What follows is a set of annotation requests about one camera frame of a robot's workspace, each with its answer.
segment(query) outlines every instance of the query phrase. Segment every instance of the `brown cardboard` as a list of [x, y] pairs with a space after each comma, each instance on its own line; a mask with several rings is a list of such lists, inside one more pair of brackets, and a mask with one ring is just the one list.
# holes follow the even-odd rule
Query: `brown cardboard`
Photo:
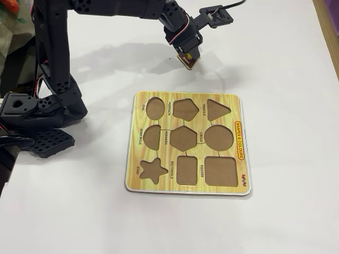
[[158, 97], [150, 99], [146, 106], [146, 114], [152, 120], [159, 120], [165, 113], [165, 104]]
[[159, 150], [160, 143], [160, 125], [152, 125], [144, 133], [144, 143], [152, 150]]
[[207, 100], [207, 119], [208, 121], [214, 121], [224, 115], [231, 113], [231, 109], [217, 103], [211, 99]]
[[178, 54], [179, 60], [186, 66], [188, 70], [192, 70], [199, 59], [193, 59], [189, 54]]
[[197, 146], [197, 133], [186, 126], [181, 126], [171, 131], [169, 141], [172, 147], [185, 152]]
[[182, 99], [173, 103], [173, 116], [191, 122], [199, 109], [191, 99]]
[[166, 175], [168, 170], [166, 168], [161, 167], [161, 160], [159, 158], [155, 158], [152, 162], [141, 161], [141, 167], [144, 171], [140, 174], [141, 179], [151, 179], [154, 184], [159, 183], [159, 177], [161, 175]]
[[179, 156], [176, 163], [176, 182], [179, 185], [197, 185], [198, 160], [192, 156]]
[[230, 149], [234, 143], [232, 132], [223, 125], [213, 125], [208, 128], [204, 139], [209, 148], [219, 152]]
[[209, 186], [238, 186], [236, 160], [232, 157], [206, 157], [205, 182]]

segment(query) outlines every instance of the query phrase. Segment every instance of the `red wire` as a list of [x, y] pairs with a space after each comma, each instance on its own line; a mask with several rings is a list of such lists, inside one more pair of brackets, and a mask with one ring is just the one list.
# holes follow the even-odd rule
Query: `red wire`
[[31, 16], [32, 16], [32, 12], [33, 12], [33, 6], [34, 6], [34, 1], [32, 2], [31, 9], [30, 9]]
[[186, 17], [187, 17], [187, 19], [188, 19], [188, 22], [187, 22], [187, 25], [168, 43], [169, 45], [172, 45], [172, 42], [176, 39], [176, 38], [178, 38], [178, 36], [180, 35], [180, 34], [182, 34], [188, 27], [189, 27], [189, 24], [190, 24], [190, 17], [186, 14]]
[[41, 78], [42, 74], [36, 79], [35, 85], [34, 85], [34, 96], [38, 98], [38, 83]]

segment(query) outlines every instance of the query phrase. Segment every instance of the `hexagon cutout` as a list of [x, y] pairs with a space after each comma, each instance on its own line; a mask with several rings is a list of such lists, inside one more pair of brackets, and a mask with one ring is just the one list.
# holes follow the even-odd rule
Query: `hexagon cutout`
[[197, 133], [186, 126], [181, 126], [171, 131], [169, 141], [172, 147], [185, 152], [197, 146]]
[[191, 99], [182, 99], [173, 103], [173, 116], [191, 122], [198, 114], [199, 108]]

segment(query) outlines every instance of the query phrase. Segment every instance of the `screw hole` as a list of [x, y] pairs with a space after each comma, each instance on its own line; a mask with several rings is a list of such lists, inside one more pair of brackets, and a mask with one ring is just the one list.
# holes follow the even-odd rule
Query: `screw hole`
[[22, 105], [23, 105], [22, 101], [15, 101], [15, 102], [13, 103], [13, 107], [14, 107], [14, 108], [21, 107]]

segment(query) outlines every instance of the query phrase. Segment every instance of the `wood grain pattern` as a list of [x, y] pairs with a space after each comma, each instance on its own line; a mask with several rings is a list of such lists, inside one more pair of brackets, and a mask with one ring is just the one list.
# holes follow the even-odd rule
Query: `wood grain pattern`
[[[166, 107], [164, 116], [159, 121], [147, 117], [146, 106], [153, 98], [160, 98]], [[198, 107], [199, 112], [191, 122], [173, 116], [173, 103], [181, 99], [190, 98]], [[207, 100], [212, 99], [231, 109], [231, 113], [216, 119], [212, 123], [207, 119]], [[249, 180], [246, 143], [243, 135], [242, 147], [245, 151], [245, 159], [239, 159], [236, 123], [243, 123], [240, 100], [233, 94], [199, 94], [199, 93], [167, 93], [167, 92], [139, 92], [134, 101], [131, 136], [129, 144], [129, 155], [126, 170], [126, 187], [134, 192], [150, 193], [180, 193], [180, 194], [209, 194], [209, 195], [247, 195], [251, 184]], [[204, 133], [212, 124], [220, 124], [234, 135], [234, 144], [223, 152], [214, 151], [205, 144]], [[160, 125], [159, 150], [153, 151], [146, 147], [142, 140], [145, 130], [152, 125]], [[197, 146], [181, 152], [170, 145], [170, 130], [186, 126], [196, 132]], [[179, 185], [176, 181], [176, 165], [179, 156], [193, 156], [198, 160], [197, 185]], [[208, 156], [233, 157], [236, 160], [238, 185], [236, 187], [209, 186], [204, 178], [204, 160]], [[154, 184], [151, 179], [140, 179], [142, 173], [141, 161], [152, 162], [155, 158], [161, 159], [161, 166], [168, 170], [168, 174], [159, 178], [159, 183]]]
[[320, 26], [322, 28], [326, 44], [331, 55], [334, 69], [339, 79], [339, 38], [335, 33], [324, 0], [313, 0], [313, 3], [317, 11]]

